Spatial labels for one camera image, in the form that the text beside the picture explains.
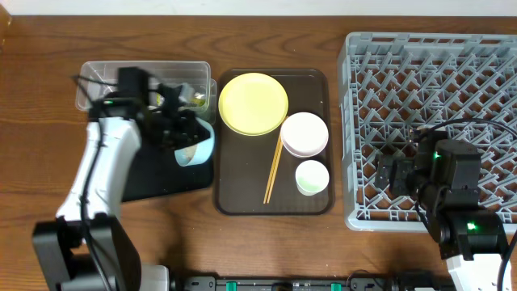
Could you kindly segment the light blue bowl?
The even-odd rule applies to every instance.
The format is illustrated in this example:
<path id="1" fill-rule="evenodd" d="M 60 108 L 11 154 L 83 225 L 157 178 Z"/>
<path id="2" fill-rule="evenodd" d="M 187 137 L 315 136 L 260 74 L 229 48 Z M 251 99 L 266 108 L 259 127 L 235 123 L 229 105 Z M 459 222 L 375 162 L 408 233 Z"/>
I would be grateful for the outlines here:
<path id="1" fill-rule="evenodd" d="M 176 162 L 181 167 L 196 166 L 207 162 L 212 156 L 212 152 L 215 147 L 215 132 L 213 127 L 207 121 L 204 121 L 199 117 L 196 117 L 196 120 L 201 126 L 208 130 L 209 138 L 195 145 L 181 150 L 176 150 L 174 152 Z"/>

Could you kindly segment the yellow round plate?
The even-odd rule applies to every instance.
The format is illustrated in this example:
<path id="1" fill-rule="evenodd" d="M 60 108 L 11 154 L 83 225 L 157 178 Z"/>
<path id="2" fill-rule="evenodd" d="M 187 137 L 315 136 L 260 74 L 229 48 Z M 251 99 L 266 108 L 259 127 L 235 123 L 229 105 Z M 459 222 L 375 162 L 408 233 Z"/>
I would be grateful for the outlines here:
<path id="1" fill-rule="evenodd" d="M 288 114 L 288 94 L 279 81 L 245 73 L 225 84 L 218 101 L 223 122 L 235 133 L 260 136 L 280 126 Z"/>

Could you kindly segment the green yellow snack wrapper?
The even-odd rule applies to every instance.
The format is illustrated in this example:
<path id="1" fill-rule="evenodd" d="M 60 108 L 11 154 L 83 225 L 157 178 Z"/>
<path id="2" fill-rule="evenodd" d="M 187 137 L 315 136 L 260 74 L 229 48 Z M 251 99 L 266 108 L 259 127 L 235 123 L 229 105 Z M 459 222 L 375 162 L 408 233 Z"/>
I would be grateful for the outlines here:
<path id="1" fill-rule="evenodd" d="M 205 105 L 205 103 L 206 103 L 206 96 L 202 95 L 202 94 L 195 94 L 190 99 L 191 107 L 195 107 L 195 108 L 203 107 Z"/>

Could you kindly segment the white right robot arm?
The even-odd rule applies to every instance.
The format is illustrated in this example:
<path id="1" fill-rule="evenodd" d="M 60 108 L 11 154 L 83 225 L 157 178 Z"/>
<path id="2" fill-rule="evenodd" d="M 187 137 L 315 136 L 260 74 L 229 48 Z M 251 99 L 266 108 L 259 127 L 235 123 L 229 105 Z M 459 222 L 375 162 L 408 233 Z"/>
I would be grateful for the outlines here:
<path id="1" fill-rule="evenodd" d="M 439 246 L 458 290 L 510 290 L 511 253 L 502 219 L 480 206 L 481 152 L 441 130 L 419 132 L 409 158 L 376 156 L 374 185 L 408 196 Z"/>

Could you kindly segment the white cup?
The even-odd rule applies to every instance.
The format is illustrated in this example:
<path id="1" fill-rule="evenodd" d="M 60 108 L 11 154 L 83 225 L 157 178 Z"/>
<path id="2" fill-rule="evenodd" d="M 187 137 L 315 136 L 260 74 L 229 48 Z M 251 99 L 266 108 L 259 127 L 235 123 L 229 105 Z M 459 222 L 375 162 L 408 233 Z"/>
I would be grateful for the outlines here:
<path id="1" fill-rule="evenodd" d="M 296 168 L 295 181 L 302 195 L 314 196 L 326 189 L 330 182 L 330 174 L 321 162 L 307 160 Z"/>

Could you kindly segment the pink bowl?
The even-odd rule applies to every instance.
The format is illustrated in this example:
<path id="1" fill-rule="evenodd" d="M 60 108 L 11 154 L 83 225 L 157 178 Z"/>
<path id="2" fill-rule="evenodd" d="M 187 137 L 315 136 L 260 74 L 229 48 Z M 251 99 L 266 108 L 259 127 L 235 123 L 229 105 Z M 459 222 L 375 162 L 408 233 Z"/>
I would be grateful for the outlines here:
<path id="1" fill-rule="evenodd" d="M 280 137 L 291 155 L 310 158 L 326 148 L 330 135 L 322 118 L 310 112 L 298 112 L 283 122 Z"/>

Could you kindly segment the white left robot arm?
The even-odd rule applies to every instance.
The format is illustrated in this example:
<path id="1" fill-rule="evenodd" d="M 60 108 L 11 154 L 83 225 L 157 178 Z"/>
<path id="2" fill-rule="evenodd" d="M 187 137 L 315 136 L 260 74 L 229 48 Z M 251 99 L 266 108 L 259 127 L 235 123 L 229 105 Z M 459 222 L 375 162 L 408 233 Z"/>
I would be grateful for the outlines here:
<path id="1" fill-rule="evenodd" d="M 141 262 L 120 223 L 120 206 L 133 159 L 142 142 L 180 150 L 209 138 L 191 110 L 187 83 L 151 84 L 154 74 L 122 67 L 113 91 L 94 99 L 87 78 L 73 77 L 90 109 L 87 140 L 72 188 L 51 221 L 32 233 L 46 284 L 51 290 L 171 290 L 169 268 Z"/>

